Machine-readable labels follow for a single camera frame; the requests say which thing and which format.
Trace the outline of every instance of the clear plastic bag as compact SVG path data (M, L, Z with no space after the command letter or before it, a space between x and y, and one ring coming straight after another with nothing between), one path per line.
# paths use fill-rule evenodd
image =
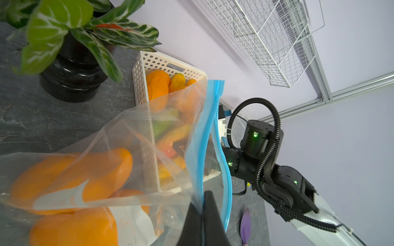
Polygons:
M223 170L224 189L210 190L226 228L231 179L217 130L223 86L199 81L125 110L57 153L0 156L3 212L30 227L23 241L31 246L174 245L189 203L202 211L203 181Z
M228 123L231 116L226 117L226 122ZM241 140L243 139L243 134L246 129L246 121L240 117L235 117L231 126L231 140L235 147L241 147Z

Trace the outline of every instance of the purple spatula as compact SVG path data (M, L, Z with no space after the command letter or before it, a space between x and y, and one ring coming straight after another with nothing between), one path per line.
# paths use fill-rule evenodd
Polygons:
M247 240L250 237L250 231L251 231L251 221L250 221L250 212L249 208L245 210L245 213L243 213L242 220L241 220L241 239L243 242L243 246L247 246Z

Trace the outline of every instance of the wire shelf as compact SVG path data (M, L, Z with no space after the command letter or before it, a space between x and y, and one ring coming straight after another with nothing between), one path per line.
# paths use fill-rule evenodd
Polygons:
M207 0L269 79L292 87L316 56L299 0Z

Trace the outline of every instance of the black flower pot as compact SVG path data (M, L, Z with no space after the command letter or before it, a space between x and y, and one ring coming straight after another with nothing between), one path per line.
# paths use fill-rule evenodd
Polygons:
M113 54L116 46L102 41ZM69 33L55 61L40 74L40 84L50 95L66 102L92 99L108 76L93 54Z

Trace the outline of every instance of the gray countertop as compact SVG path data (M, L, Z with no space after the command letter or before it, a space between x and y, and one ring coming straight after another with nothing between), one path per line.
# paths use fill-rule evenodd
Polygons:
M46 93L39 85L38 76L13 72L12 67L20 62L17 50L23 47L24 40L6 41L12 31L7 24L0 23L0 155L56 152L95 133L123 110L135 107L131 70L138 51L118 47L114 58L123 70L124 80L120 83L106 80L93 99L73 104ZM243 181L234 178L233 189L241 191ZM234 246L242 245L240 218L247 207L252 216L249 246L269 245L264 202L251 189L243 196L233 197L226 233L229 241ZM26 224L9 219L0 205L0 245L28 245L29 230Z

